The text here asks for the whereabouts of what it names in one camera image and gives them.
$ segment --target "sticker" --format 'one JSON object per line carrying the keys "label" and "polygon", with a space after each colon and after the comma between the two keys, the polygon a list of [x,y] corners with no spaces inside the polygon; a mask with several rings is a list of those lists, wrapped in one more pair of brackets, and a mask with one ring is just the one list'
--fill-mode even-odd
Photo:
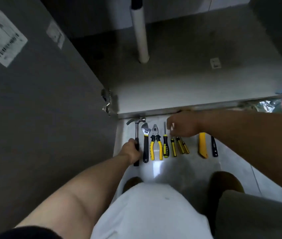
{"label": "sticker", "polygon": [[212,69],[220,69],[222,67],[219,58],[213,58],[210,60]]}
{"label": "sticker", "polygon": [[8,67],[26,43],[27,38],[0,11],[0,63]]}
{"label": "sticker", "polygon": [[65,41],[65,36],[54,20],[50,21],[46,33],[61,49]]}

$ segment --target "white tile floor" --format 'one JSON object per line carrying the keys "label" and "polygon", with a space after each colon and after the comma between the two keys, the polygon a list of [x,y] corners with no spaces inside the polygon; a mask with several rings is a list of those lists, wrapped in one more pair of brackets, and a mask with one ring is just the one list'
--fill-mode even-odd
{"label": "white tile floor", "polygon": [[[149,128],[152,129],[154,124],[157,124],[159,135],[164,135],[164,121],[168,115],[147,117],[146,121]],[[126,125],[128,119],[119,120],[114,148],[116,155],[122,145],[129,138],[135,137],[135,123]],[[142,124],[139,124],[139,140],[140,149],[143,151],[143,132]],[[169,147],[171,149],[170,136],[168,137]],[[171,185],[179,191],[199,212],[203,213],[206,208],[206,189],[211,174],[215,171],[227,171],[236,176],[242,183],[247,194],[254,196],[265,197],[268,199],[282,202],[282,188],[264,176],[261,172],[253,168],[248,162],[243,160],[230,148],[216,140],[219,156],[214,158],[211,151],[211,139],[206,135],[208,159],[203,159],[198,153],[198,136],[191,138],[183,138],[183,141],[188,146],[190,154],[182,155],[178,152],[176,158],[171,155],[169,158],[159,160],[159,146],[154,144],[155,160],[149,160],[148,163],[143,163],[140,160],[139,167],[130,166],[124,174],[115,199],[122,193],[124,184],[131,177],[139,176],[144,182],[160,182]]]}

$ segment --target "hand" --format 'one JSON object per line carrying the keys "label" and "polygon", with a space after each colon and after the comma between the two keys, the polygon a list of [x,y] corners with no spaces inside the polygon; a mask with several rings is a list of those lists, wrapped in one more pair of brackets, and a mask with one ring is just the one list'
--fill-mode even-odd
{"label": "hand", "polygon": [[170,130],[172,123],[174,123],[174,129],[170,132],[171,136],[194,136],[202,132],[200,125],[200,121],[202,120],[201,116],[202,112],[195,111],[183,111],[176,113],[167,119],[167,129]]}
{"label": "hand", "polygon": [[130,138],[129,141],[122,146],[121,151],[118,154],[122,156],[128,156],[130,164],[135,163],[141,157],[141,153],[136,150],[136,143],[137,142],[133,138]]}

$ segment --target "pipe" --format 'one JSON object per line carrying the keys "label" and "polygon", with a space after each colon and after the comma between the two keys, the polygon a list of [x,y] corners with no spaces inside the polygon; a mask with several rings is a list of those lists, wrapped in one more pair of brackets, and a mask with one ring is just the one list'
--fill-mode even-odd
{"label": "pipe", "polygon": [[146,40],[142,0],[131,0],[130,12],[139,51],[139,62],[141,64],[146,64],[149,61],[150,56],[148,52],[148,43]]}

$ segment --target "brown shoe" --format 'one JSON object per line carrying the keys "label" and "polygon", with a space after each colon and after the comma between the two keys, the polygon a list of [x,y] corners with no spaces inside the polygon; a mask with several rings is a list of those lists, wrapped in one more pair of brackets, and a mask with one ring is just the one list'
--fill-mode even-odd
{"label": "brown shoe", "polygon": [[131,189],[133,186],[139,183],[143,183],[143,180],[140,177],[133,177],[129,179],[124,185],[122,193],[126,192],[127,190]]}
{"label": "brown shoe", "polygon": [[245,193],[242,184],[234,175],[225,171],[214,172],[208,185],[208,208],[206,215],[212,235],[215,234],[215,218],[218,208],[218,202],[223,195],[223,192],[226,190],[234,190],[237,192]]}

